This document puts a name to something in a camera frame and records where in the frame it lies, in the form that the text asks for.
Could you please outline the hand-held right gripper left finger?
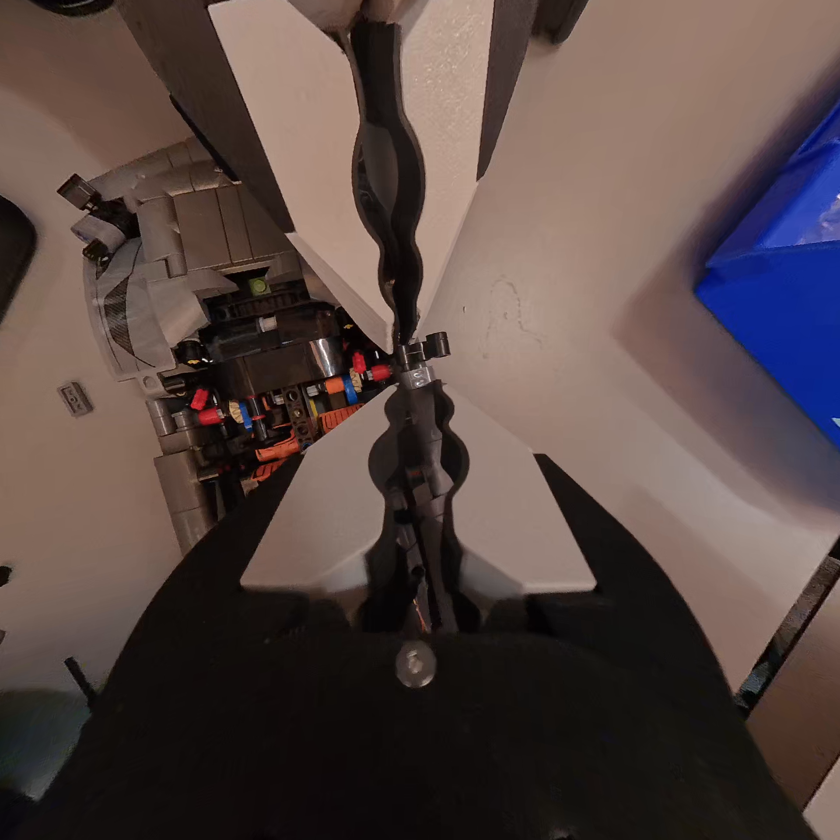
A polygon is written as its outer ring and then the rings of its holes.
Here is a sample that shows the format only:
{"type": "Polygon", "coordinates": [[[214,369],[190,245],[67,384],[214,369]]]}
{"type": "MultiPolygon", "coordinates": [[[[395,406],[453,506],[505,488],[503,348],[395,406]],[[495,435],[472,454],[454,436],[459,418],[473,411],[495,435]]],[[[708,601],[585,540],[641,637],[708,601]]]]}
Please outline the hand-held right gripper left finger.
{"type": "Polygon", "coordinates": [[[385,404],[395,392],[387,386],[307,450],[240,579],[246,593],[331,601],[361,629],[366,556],[385,520],[369,456],[390,425],[385,404]]]}

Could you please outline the black dimpled mat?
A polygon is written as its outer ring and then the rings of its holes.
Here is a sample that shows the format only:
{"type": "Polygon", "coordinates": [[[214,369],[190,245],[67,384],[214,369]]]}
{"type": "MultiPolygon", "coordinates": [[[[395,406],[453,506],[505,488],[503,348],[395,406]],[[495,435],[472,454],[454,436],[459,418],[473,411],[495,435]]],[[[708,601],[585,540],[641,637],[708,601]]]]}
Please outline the black dimpled mat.
{"type": "Polygon", "coordinates": [[[37,244],[34,224],[15,203],[1,196],[1,321],[24,281],[37,244]]]}

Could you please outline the grey toy brick car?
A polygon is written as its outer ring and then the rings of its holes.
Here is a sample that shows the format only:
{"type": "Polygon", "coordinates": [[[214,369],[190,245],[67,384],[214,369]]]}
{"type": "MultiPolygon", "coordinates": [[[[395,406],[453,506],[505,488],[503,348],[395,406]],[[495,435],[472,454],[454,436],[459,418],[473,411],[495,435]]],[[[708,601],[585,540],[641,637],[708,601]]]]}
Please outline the grey toy brick car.
{"type": "Polygon", "coordinates": [[[369,456],[385,501],[364,630],[467,629],[440,574],[438,386],[446,332],[385,352],[196,140],[58,190],[82,212],[83,287],[110,374],[146,401],[183,553],[387,386],[369,456]]]}

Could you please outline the blue plastic storage bin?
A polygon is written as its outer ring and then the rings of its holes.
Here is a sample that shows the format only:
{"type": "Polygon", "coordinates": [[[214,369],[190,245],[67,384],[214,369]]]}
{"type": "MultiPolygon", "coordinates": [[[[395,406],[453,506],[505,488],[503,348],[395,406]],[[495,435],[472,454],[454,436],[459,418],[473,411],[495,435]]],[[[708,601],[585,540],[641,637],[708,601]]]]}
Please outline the blue plastic storage bin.
{"type": "Polygon", "coordinates": [[[696,297],[839,446],[839,105],[711,255],[696,297]]]}

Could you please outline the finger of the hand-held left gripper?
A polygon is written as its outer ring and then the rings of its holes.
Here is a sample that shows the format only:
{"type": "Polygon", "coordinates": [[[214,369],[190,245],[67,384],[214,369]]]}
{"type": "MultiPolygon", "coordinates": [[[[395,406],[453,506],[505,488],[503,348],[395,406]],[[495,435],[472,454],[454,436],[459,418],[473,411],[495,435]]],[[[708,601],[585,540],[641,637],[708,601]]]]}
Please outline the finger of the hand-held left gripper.
{"type": "Polygon", "coordinates": [[[187,121],[392,352],[381,246],[354,192],[361,116],[341,46],[289,2],[129,1],[121,16],[187,121]]]}
{"type": "Polygon", "coordinates": [[[424,325],[508,113],[539,2],[378,2],[393,28],[395,104],[418,193],[409,189],[400,343],[424,325]]]}

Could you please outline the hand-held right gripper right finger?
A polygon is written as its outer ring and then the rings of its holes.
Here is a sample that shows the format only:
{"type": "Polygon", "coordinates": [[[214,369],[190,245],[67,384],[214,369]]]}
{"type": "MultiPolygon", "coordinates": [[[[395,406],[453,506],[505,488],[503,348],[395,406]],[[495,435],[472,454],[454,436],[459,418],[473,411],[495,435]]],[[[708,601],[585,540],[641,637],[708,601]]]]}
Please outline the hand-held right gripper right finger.
{"type": "Polygon", "coordinates": [[[456,610],[596,581],[536,455],[450,385],[438,386],[440,574],[456,610]]]}

